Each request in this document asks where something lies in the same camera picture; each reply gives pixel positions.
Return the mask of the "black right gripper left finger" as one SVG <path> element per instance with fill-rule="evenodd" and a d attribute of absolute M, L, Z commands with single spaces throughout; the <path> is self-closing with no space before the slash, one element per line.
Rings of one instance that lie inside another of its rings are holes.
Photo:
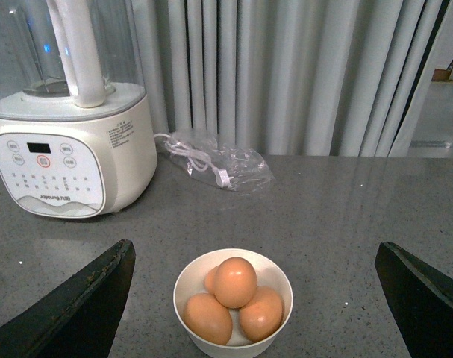
<path fill-rule="evenodd" d="M 120 240 L 0 327 L 0 357 L 108 357 L 135 266 Z"/>

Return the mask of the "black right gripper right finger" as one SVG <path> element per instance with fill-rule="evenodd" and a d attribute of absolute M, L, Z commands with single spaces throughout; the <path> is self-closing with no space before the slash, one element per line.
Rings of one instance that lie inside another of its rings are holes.
<path fill-rule="evenodd" d="M 381 242 L 375 269 L 412 357 L 453 357 L 453 279 L 393 242 Z"/>

